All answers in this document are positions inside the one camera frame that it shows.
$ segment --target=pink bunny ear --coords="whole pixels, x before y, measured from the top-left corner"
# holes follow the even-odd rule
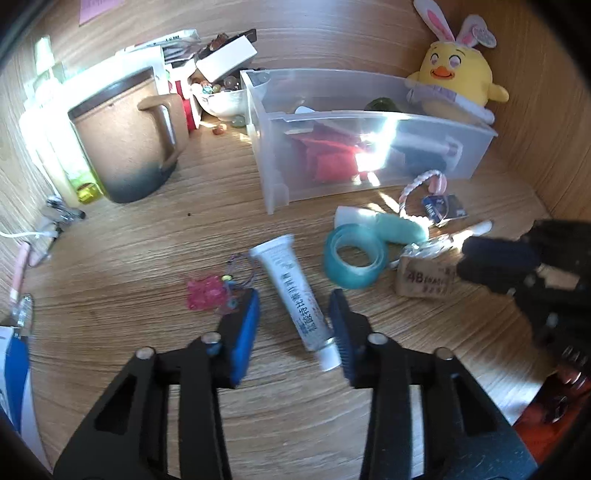
[[[465,45],[466,47],[474,47],[477,45],[478,40],[474,37],[472,30],[474,27],[483,28],[488,30],[486,22],[479,15],[468,15],[462,24],[462,29],[457,36],[457,42]]]
[[[445,15],[434,0],[414,0],[414,8],[441,41],[456,41]]]

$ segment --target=metal bolt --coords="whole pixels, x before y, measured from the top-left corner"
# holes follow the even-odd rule
[[[558,314],[557,313],[550,313],[548,318],[546,318],[546,325],[550,328],[556,328],[558,325]]]
[[[438,349],[436,349],[435,355],[437,358],[440,358],[441,360],[451,360],[454,357],[453,352],[445,346],[441,346]]]
[[[535,285],[535,275],[532,275],[532,274],[528,275],[524,279],[523,283],[525,284],[526,287],[533,287]]]
[[[383,333],[374,332],[368,335],[368,342],[373,345],[383,345],[388,343],[388,337]]]
[[[152,356],[156,353],[156,351],[150,346],[143,346],[139,350],[135,351],[135,356],[140,360],[148,360],[152,358]]]
[[[207,332],[201,335],[201,341],[206,345],[215,345],[222,339],[222,335],[217,332]]]

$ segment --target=teal tape roll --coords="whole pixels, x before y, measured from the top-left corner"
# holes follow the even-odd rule
[[[339,248],[357,247],[371,262],[366,267],[356,267],[345,262],[337,253]],[[388,248],[372,230],[349,223],[329,233],[324,244],[324,271],[343,288],[365,288],[374,283],[388,263]]]

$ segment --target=orange beak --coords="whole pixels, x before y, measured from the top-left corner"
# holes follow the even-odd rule
[[[434,70],[431,70],[431,76],[437,80],[451,80],[456,76],[456,74],[454,72],[450,72],[444,66],[440,66]]]

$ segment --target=white bowl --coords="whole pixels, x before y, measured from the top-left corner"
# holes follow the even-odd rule
[[[262,95],[265,95],[267,87],[259,85]],[[218,117],[222,122],[231,122],[237,115],[246,115],[248,103],[246,101],[246,89],[234,92],[203,93],[201,85],[194,83],[191,91],[197,97],[199,105],[210,115]]]

